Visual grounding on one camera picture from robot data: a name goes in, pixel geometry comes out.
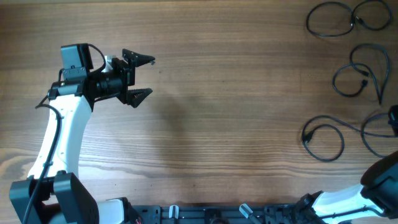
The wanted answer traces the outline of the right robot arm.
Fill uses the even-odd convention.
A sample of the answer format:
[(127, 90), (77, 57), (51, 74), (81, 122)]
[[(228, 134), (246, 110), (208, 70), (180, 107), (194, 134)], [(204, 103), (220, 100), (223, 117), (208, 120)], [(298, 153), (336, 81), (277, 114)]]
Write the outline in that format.
[[(383, 135), (368, 133), (364, 129), (374, 120), (387, 116), (388, 124), (394, 134)], [(374, 163), (362, 176), (358, 185), (338, 192), (319, 191), (315, 194), (304, 195), (293, 207), (290, 214), (292, 223), (346, 223), (364, 217), (381, 217), (390, 220), (397, 218), (397, 152), (388, 156), (376, 153), (368, 144), (365, 136), (377, 138), (397, 137), (397, 106), (391, 106), (387, 113), (375, 114), (363, 122), (357, 129), (352, 125), (328, 115), (319, 115), (308, 120), (302, 129), (301, 141), (303, 147), (316, 160), (333, 162), (337, 160), (345, 149), (345, 141), (341, 131), (330, 124), (320, 124), (306, 132), (307, 126), (317, 119), (331, 119), (360, 133), (363, 144), (380, 160)], [(323, 159), (311, 152), (307, 144), (315, 131), (321, 128), (334, 129), (340, 137), (341, 148), (339, 153), (331, 159)]]

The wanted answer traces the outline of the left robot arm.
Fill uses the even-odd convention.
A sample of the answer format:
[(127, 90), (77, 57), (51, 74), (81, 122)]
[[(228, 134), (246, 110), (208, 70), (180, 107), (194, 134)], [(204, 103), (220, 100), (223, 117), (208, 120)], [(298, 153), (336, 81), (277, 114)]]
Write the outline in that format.
[(93, 66), (92, 44), (64, 45), (58, 79), (39, 103), (49, 121), (26, 180), (11, 184), (9, 198), (22, 223), (142, 223), (128, 199), (97, 202), (78, 178), (86, 124), (95, 103), (117, 98), (138, 107), (152, 90), (135, 88), (136, 68), (154, 57), (123, 49)]

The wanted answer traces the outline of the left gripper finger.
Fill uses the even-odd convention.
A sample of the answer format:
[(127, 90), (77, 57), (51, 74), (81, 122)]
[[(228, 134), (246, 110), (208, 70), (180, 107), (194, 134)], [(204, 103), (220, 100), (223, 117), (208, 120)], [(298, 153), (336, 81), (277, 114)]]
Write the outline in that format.
[(137, 108), (152, 92), (151, 88), (127, 90), (126, 104)]
[(122, 49), (122, 57), (130, 67), (140, 67), (147, 63), (155, 64), (155, 57), (150, 55), (142, 55), (128, 49)]

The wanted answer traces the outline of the black cable gold plug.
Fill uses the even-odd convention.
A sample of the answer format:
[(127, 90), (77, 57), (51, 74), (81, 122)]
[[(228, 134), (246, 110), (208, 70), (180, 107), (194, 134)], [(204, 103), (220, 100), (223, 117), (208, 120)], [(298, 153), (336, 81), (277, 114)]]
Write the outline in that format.
[[(376, 17), (381, 22), (372, 22), (372, 11), (367, 7), (377, 6)], [(366, 30), (380, 31), (393, 21), (390, 5), (383, 0), (366, 0), (352, 7), (341, 1), (325, 1), (314, 6), (305, 18), (306, 30), (318, 37), (341, 37), (352, 32), (356, 26)]]

